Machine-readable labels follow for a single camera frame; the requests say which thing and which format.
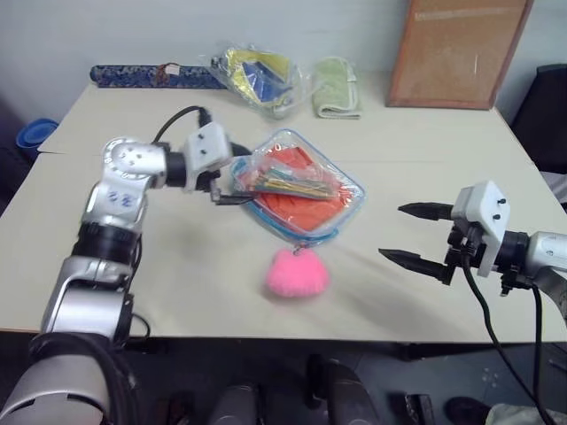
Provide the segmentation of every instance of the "wooden frame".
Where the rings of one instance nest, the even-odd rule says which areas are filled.
[[[488,4],[488,2],[485,2],[485,7],[482,7],[482,4],[479,7],[478,3],[482,2],[478,2],[477,0],[457,0],[452,4],[454,4],[455,8],[458,8],[460,4],[461,9],[455,9],[452,11],[443,11],[439,7],[439,4],[443,3],[443,0],[411,1],[408,15],[406,17],[406,25],[402,36],[398,58],[393,70],[392,86],[386,102],[388,106],[420,106],[463,109],[490,109],[493,107],[496,94],[498,92],[498,89],[500,88],[500,85],[502,84],[502,81],[504,80],[506,72],[508,71],[510,61],[514,56],[514,52],[519,42],[520,35],[524,30],[525,22],[527,21],[527,18],[530,14],[533,0],[493,0],[492,2],[490,2],[490,5]],[[431,11],[424,12],[423,10],[426,8],[431,8]],[[420,17],[425,16],[430,16],[432,18],[420,19]],[[491,70],[489,75],[485,75],[485,80],[475,80],[475,84],[482,84],[482,90],[476,91],[469,84],[467,90],[470,92],[470,94],[473,94],[472,96],[470,96],[470,98],[467,98],[467,96],[461,96],[467,90],[462,90],[461,94],[458,93],[459,89],[461,89],[459,85],[462,83],[465,77],[462,77],[461,81],[450,80],[450,77],[455,77],[455,73],[458,73],[459,69],[462,68],[462,63],[459,62],[459,60],[453,60],[450,63],[447,63],[447,57],[445,57],[444,69],[441,69],[443,67],[443,64],[439,64],[438,69],[432,69],[436,66],[434,60],[431,60],[427,63],[429,69],[423,69],[428,68],[428,66],[420,66],[423,64],[423,57],[421,55],[424,55],[424,52],[427,49],[439,47],[435,43],[429,43],[428,45],[428,42],[430,42],[431,39],[434,40],[435,35],[428,40],[428,37],[424,37],[423,34],[427,34],[428,32],[431,34],[431,31],[437,31],[437,35],[441,35],[442,41],[445,41],[450,36],[450,28],[446,32],[444,32],[444,27],[450,27],[450,25],[453,24],[456,19],[469,19],[467,21],[469,23],[469,26],[471,26],[471,22],[474,22],[477,23],[478,28],[482,30],[483,28],[481,26],[486,25],[486,22],[489,21],[489,19],[494,19],[494,17],[496,17],[496,19],[498,19],[499,17],[501,17],[502,19],[511,19],[511,21],[507,22],[509,24],[509,27],[497,27],[494,25],[491,26],[491,30],[500,31],[502,34],[502,37],[494,37],[495,42],[499,43],[501,40],[506,39],[506,37],[511,38],[509,43],[507,44],[507,50],[502,51],[502,54],[498,57],[499,60],[497,61],[494,60],[494,58],[491,58],[491,61],[489,61],[490,64],[493,65],[495,62],[499,62],[501,60],[500,68],[498,69],[498,67],[495,66]],[[424,27],[423,22],[425,22],[426,20],[429,20],[431,22],[435,21],[435,25]],[[420,36],[412,38],[412,34],[416,30],[416,25],[418,24],[422,25],[419,28],[419,32],[421,34]],[[470,40],[459,40],[458,34],[454,39],[451,39],[451,48],[454,47],[454,50],[458,51],[459,42],[463,44],[467,44],[467,42],[469,42],[466,47],[470,49]],[[419,43],[423,44],[424,47],[420,48],[418,46]],[[475,45],[474,47],[474,52],[477,53],[474,62],[474,77],[476,78],[477,60],[479,54],[483,54],[483,49],[485,49],[487,56],[489,56],[490,54],[493,55],[495,49],[487,50],[491,49],[492,46],[483,44],[481,42],[479,42],[478,45]],[[506,46],[498,45],[497,47],[502,50],[502,47]],[[436,53],[439,53],[439,51],[432,51],[433,55],[435,55]],[[448,71],[448,77],[446,79],[443,78],[441,79],[442,81],[440,81],[439,74],[444,73],[446,70]],[[454,95],[454,97],[451,98],[450,96],[431,96],[431,92],[434,90],[432,84],[434,84],[435,81],[439,85],[439,92],[444,92],[445,94],[451,90],[451,84],[454,84],[457,88],[454,91],[454,94],[452,94]],[[412,92],[410,94],[409,92],[412,91],[412,88],[415,87],[419,87],[420,89],[415,90],[415,92]],[[419,90],[423,92],[429,91],[429,93],[427,96],[423,96],[423,93],[420,94],[418,92]],[[485,96],[483,96],[483,98],[473,98],[475,95]]]

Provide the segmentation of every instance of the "black cable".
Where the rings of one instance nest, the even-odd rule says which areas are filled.
[[[461,254],[461,265],[462,265],[462,271],[464,272],[464,276],[467,280],[467,283],[470,286],[470,290],[472,290],[472,293],[474,294],[475,298],[477,299],[478,303],[480,304],[480,307],[482,308],[482,313],[483,313],[484,318],[485,318],[486,331],[488,332],[488,335],[490,336],[490,339],[493,342],[494,348],[500,354],[500,357],[502,358],[502,360],[506,364],[506,367],[508,368],[510,373],[514,376],[514,378],[517,380],[520,387],[522,387],[522,390],[524,390],[524,392],[527,394],[527,396],[534,403],[536,409],[538,409],[538,412],[539,412],[543,422],[546,425],[556,425],[555,422],[553,421],[553,419],[548,415],[548,412],[541,405],[539,399],[534,394],[532,394],[530,389],[525,384],[524,380],[521,378],[521,376],[518,374],[518,372],[514,369],[514,367],[512,366],[512,363],[510,362],[510,360],[508,358],[508,355],[506,354],[506,352],[504,352],[504,349],[502,348],[500,341],[498,341],[496,334],[494,334],[493,325],[492,325],[492,322],[490,320],[490,308],[488,307],[488,304],[486,303],[484,296],[482,295],[482,293],[478,289],[477,283],[475,282],[475,279],[472,276],[472,272],[470,271],[470,254],[466,251],[462,252],[462,254]]]
[[[533,299],[535,301],[535,347],[533,351],[533,379],[532,392],[533,396],[541,403],[540,400],[540,374],[541,374],[541,334],[543,330],[543,308],[541,305],[540,289],[532,286]]]
[[[189,112],[198,111],[198,126],[203,127],[209,122],[211,122],[211,115],[209,111],[202,106],[188,106],[186,108],[181,109],[178,113],[176,113],[173,117],[166,121],[166,123],[161,126],[156,136],[151,141],[152,144],[159,142],[159,139],[163,136],[163,134],[167,131],[167,129],[177,120],[179,120],[183,115],[188,114]]]
[[[132,342],[140,343],[140,342],[147,340],[151,335],[150,323],[141,314],[132,313],[132,317],[136,317],[139,321],[141,321],[143,323],[143,325],[145,327],[145,334],[144,334],[144,336],[140,336],[140,337],[137,337],[137,336],[130,337],[128,339],[128,341],[130,343],[132,343]]]
[[[41,358],[50,348],[55,350],[66,346],[76,349],[80,346],[99,365],[106,382],[110,401],[109,418],[116,425],[137,425],[139,423],[137,403],[130,388],[130,381],[124,376],[123,368],[117,356],[111,350],[106,350],[95,336],[88,334],[71,334],[49,332],[36,336],[30,343],[32,358]]]
[[[136,241],[136,253],[134,254],[134,262],[132,263],[132,275],[130,276],[130,284],[136,276],[136,272],[140,267],[140,262],[142,261],[142,235],[140,235]]]

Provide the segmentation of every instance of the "cork board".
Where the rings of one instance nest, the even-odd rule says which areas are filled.
[[[388,106],[490,109],[532,0],[412,0]]]

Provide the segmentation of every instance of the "red cloth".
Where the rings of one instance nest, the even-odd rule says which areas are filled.
[[[313,164],[313,160],[301,148],[272,150],[267,156],[293,168],[303,169]],[[257,201],[280,219],[286,220],[298,228],[311,231],[332,219],[348,205],[351,198],[350,191],[343,188],[340,182],[336,182],[339,195],[334,199],[317,200],[276,193],[262,193]]]

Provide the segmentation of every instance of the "wall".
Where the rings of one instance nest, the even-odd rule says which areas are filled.
[[[61,120],[95,64],[198,64],[253,41],[308,64],[328,55],[392,70],[408,0],[2,0],[0,97],[24,120]],[[536,0],[498,106],[513,117],[537,65],[567,61],[567,1]]]

